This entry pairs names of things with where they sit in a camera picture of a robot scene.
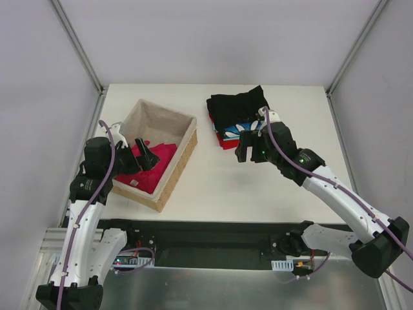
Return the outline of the red t shirt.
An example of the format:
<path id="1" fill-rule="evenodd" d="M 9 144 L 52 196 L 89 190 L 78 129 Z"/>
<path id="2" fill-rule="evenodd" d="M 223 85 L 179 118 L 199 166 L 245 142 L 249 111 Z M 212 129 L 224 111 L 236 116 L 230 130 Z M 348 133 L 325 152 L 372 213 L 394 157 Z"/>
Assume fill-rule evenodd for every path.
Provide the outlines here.
<path id="1" fill-rule="evenodd" d="M 213 125 L 215 125 L 215 124 L 214 124 L 214 122 L 213 122 L 212 116 L 211 116 L 210 114 L 209 114 L 208 116 L 209 116 L 209 118 L 210 118 L 210 120 L 211 120 L 211 122 L 212 122 L 212 128 L 213 128 Z M 216 134 L 216 137 L 217 137 L 217 139 L 218 139 L 219 146 L 220 146 L 223 150 L 228 150 L 228 149 L 236 148 L 236 147 L 238 146 L 238 144 L 239 144 L 239 139 L 230 140 L 230 141 L 223 141 L 223 140 L 221 140 L 221 139 L 218 138 L 217 134 Z"/>

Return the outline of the pink t shirt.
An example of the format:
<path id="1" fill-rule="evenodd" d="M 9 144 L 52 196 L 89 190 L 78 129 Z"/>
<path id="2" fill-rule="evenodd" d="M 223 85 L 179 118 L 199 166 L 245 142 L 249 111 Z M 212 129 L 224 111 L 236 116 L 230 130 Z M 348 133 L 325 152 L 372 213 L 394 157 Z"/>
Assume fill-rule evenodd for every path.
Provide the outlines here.
<path id="1" fill-rule="evenodd" d="M 136 145 L 131 148 L 140 171 L 135 174 L 121 174 L 115 178 L 118 182 L 152 194 L 163 176 L 168 164 L 177 150 L 176 144 L 158 144 L 148 148 L 148 140 L 136 139 Z"/>

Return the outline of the wicker basket with liner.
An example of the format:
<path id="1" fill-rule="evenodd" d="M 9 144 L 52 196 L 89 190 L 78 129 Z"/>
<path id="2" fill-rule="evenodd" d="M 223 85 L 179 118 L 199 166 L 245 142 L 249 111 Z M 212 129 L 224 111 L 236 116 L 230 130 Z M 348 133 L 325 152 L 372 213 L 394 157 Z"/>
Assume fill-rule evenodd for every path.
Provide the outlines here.
<path id="1" fill-rule="evenodd" d="M 116 177 L 112 192 L 161 212 L 197 145 L 197 119 L 140 99 L 125 125 L 132 154 L 154 167 Z"/>

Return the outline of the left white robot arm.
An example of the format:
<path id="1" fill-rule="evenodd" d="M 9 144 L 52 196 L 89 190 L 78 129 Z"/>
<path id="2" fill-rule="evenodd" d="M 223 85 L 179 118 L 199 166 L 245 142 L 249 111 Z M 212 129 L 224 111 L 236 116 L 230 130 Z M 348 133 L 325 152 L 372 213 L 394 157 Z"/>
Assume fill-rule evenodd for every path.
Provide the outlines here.
<path id="1" fill-rule="evenodd" d="M 68 226 L 60 259 L 48 284 L 39 285 L 36 300 L 46 309 L 99 309 L 103 284 L 118 254 L 148 252 L 128 229 L 105 229 L 94 247 L 96 229 L 113 180 L 153 169 L 159 162 L 142 139 L 136 140 L 138 156 L 121 138 L 89 139 L 84 160 L 70 184 Z"/>

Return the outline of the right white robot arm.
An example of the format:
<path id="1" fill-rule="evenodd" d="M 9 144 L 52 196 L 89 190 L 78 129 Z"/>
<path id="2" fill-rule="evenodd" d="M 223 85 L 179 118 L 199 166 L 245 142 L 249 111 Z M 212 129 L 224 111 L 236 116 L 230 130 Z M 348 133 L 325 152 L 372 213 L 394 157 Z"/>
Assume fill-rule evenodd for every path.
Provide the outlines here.
<path id="1" fill-rule="evenodd" d="M 379 278 L 402 254 L 410 229 L 408 222 L 400 216 L 390 218 L 342 185 L 314 151 L 297 147 L 284 123 L 241 131 L 235 151 L 239 162 L 246 161 L 248 147 L 252 147 L 254 163 L 275 165 L 285 178 L 317 196 L 350 228 L 342 231 L 303 221 L 278 241 L 280 251 L 292 256 L 311 249 L 338 254 L 350 258 L 371 278 Z"/>

